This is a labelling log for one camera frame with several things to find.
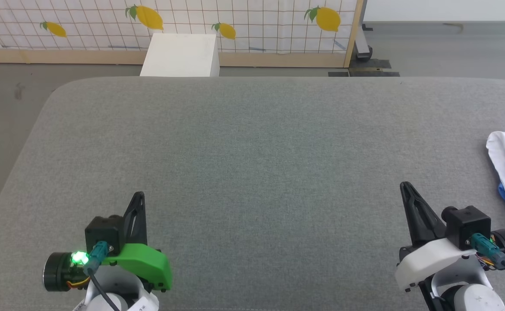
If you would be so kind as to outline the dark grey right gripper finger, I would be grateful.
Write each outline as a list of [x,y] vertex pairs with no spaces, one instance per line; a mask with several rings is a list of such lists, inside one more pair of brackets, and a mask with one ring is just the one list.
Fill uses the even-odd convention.
[[412,246],[420,248],[428,242],[444,238],[446,226],[412,183],[403,181],[399,189]]

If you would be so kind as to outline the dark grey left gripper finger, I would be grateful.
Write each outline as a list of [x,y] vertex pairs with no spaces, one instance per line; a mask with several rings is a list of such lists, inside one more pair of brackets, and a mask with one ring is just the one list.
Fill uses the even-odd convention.
[[126,212],[123,215],[123,232],[126,244],[148,244],[145,194],[142,191],[134,193]]

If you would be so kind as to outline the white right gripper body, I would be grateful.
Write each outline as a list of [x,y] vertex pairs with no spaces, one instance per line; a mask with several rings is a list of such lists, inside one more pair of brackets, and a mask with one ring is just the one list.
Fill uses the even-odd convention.
[[461,246],[448,238],[428,242],[403,256],[395,279],[406,292],[492,292],[486,270],[505,271],[505,229],[472,234]]

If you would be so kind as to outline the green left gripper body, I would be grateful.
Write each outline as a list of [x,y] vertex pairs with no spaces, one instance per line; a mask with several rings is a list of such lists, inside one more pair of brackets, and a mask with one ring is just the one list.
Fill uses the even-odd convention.
[[134,274],[148,291],[169,291],[172,270],[167,256],[144,244],[125,244],[114,255],[112,246],[98,243],[90,252],[55,252],[49,256],[43,270],[43,285],[48,292],[85,289],[92,283],[88,270],[98,278],[100,269],[120,267]]

